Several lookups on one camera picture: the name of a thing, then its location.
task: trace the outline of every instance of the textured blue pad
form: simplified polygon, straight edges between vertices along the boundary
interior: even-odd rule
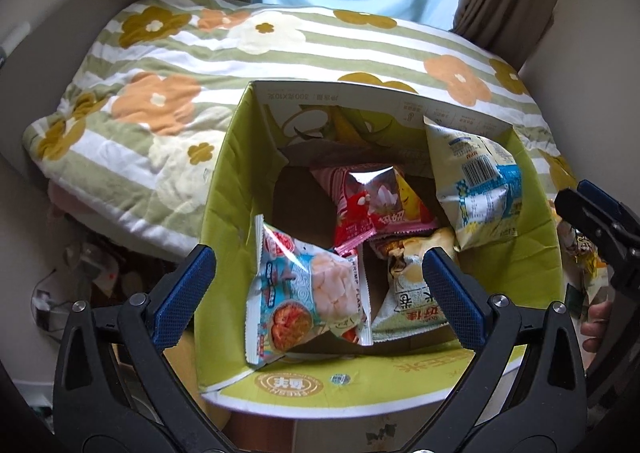
[[[215,273],[216,257],[204,247],[156,311],[152,341],[158,351],[178,343]]]
[[[442,250],[439,254],[436,249],[430,249],[422,260],[424,280],[460,343],[466,349],[479,351],[488,337],[486,319],[462,287],[458,280],[458,274],[462,273],[456,269],[457,266]]]
[[[588,180],[581,180],[576,188],[577,192],[596,204],[614,220],[620,221],[620,204],[615,198],[606,194],[602,189]]]

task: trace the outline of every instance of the brown oval logo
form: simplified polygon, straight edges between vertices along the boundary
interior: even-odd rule
[[[303,373],[261,373],[255,384],[280,397],[308,397],[324,388],[322,381]]]

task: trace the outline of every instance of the barcode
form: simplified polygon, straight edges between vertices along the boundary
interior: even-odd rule
[[[498,178],[498,170],[487,155],[478,155],[462,165],[469,187],[476,187],[494,178]]]

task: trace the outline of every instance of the blue gripper pad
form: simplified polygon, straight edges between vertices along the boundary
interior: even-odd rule
[[[581,180],[576,188],[577,192],[593,202],[614,220],[620,221],[620,204],[615,198],[588,180]]]
[[[462,346],[481,350],[490,332],[491,309],[478,280],[463,274],[441,247],[425,253],[422,276]]]
[[[174,347],[216,274],[216,256],[197,245],[178,269],[165,274],[150,292],[147,328],[158,351]]]

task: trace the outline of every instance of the headboard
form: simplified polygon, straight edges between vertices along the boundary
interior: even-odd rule
[[[22,132],[55,111],[100,30],[135,1],[68,0],[0,68],[0,154],[37,187],[46,188],[46,179],[22,148]]]

